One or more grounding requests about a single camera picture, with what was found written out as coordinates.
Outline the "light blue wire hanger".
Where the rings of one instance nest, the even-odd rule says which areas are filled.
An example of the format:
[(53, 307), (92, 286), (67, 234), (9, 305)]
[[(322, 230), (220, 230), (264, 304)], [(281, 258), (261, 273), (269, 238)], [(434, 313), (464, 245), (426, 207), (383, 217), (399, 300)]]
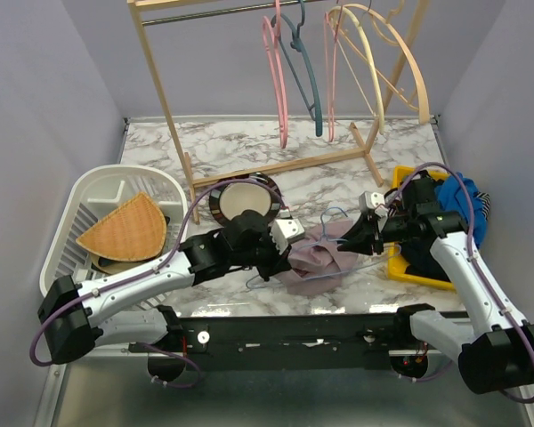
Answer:
[(379, 255), (375, 261), (361, 262), (357, 254), (340, 252), (342, 235), (353, 225), (353, 218), (341, 207), (331, 206), (320, 214), (320, 224), (305, 231), (303, 239), (292, 245), (288, 261), (291, 269), (265, 282), (254, 276), (246, 282), (249, 290), (284, 287), (289, 294), (314, 296), (333, 290), (343, 277), (354, 271), (374, 267), (401, 254), (401, 246), (390, 245), (391, 256)]

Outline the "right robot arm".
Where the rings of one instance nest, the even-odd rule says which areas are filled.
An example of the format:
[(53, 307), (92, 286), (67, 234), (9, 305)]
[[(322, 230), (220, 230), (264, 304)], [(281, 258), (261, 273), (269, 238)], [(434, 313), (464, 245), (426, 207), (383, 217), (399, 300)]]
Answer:
[(454, 286), (470, 319), (459, 326), (427, 304), (397, 310), (393, 341), (404, 349), (425, 342), (457, 364), (470, 391), (484, 394), (534, 384), (534, 324), (506, 298), (469, 236), (471, 220), (443, 209), (434, 181), (408, 178), (400, 209), (390, 212), (384, 195), (365, 191), (360, 217), (338, 249), (380, 254), (387, 243), (419, 242), (428, 247)]

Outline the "mauve tank top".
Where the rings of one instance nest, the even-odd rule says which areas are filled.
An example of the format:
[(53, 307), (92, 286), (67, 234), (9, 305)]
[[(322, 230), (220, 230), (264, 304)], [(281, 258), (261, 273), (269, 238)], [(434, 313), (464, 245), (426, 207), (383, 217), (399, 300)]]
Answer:
[(310, 227), (303, 240), (292, 245), (289, 262), (292, 270), (275, 278), (289, 294), (314, 296), (329, 292), (343, 283), (358, 255), (339, 252), (337, 240), (353, 225), (352, 220), (339, 220)]

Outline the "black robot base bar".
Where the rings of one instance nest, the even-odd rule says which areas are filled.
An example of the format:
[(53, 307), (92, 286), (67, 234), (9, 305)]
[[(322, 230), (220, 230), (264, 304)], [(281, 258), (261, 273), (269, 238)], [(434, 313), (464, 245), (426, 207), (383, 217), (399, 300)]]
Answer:
[(420, 378), (429, 368), (426, 345), (399, 338), (392, 313), (175, 318), (156, 343), (129, 349), (170, 383), (213, 371), (364, 368)]

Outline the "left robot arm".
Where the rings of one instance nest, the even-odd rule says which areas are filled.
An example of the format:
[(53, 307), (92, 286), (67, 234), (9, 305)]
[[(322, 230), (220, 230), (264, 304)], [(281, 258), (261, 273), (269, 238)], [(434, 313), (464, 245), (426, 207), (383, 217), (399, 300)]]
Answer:
[(56, 278), (38, 309), (41, 328), (36, 336), (45, 339), (49, 362), (56, 365), (112, 343), (146, 342), (161, 351), (172, 350), (180, 331), (171, 311), (158, 306), (146, 315), (134, 315), (130, 307), (239, 270), (255, 269), (269, 280), (290, 269), (288, 255), (303, 236), (296, 219), (268, 222), (246, 210), (224, 227), (193, 235), (169, 253), (117, 275), (81, 283), (71, 276)]

